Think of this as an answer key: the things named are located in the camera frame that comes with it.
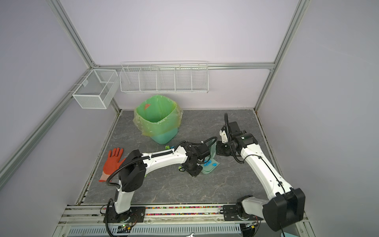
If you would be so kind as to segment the blue paper scrap cluster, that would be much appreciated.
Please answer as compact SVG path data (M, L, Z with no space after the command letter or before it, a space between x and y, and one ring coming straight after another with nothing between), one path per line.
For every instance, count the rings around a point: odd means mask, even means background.
M204 164L204 166L217 166L218 164L216 162L209 161Z

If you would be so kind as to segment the green plastic dustpan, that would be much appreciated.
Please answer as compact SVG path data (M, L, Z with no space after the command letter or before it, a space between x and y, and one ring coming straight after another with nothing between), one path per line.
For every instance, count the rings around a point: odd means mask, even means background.
M209 174L211 173L219 163L214 159L216 156L216 143L211 146L210 155L205 159L206 163L201 164L202 173Z

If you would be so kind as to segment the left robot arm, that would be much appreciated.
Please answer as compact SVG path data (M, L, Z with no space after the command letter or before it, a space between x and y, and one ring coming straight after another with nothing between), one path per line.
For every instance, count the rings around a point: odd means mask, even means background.
M116 214L130 212L131 201L137 189L143 183L145 176L152 171L180 165L192 177L202 171L201 164L211 157L212 144L180 142L174 149L154 153L132 151L106 180L108 186L116 187L115 199L112 201Z

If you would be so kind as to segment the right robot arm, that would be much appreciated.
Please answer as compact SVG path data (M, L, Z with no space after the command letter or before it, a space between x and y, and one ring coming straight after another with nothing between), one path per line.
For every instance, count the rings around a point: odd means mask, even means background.
M217 148L240 164L248 164L261 182L267 200L244 196L237 200L237 215L245 220L256 216L266 221L273 231L282 230L304 218L306 196L293 188L264 155L258 140L240 130L237 122L225 121L220 130L222 143Z

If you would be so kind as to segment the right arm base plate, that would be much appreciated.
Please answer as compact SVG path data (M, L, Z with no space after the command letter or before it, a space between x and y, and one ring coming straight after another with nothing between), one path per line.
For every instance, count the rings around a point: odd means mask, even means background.
M220 213L223 214L225 221L245 220L245 218L243 218L242 207L238 204L223 205Z

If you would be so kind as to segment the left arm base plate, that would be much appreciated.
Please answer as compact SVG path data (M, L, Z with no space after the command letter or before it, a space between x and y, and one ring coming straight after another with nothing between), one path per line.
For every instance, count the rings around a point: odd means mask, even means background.
M141 223L145 218L146 208L144 206L132 206L128 211L118 214L115 209L110 206L106 209L103 222L109 223Z

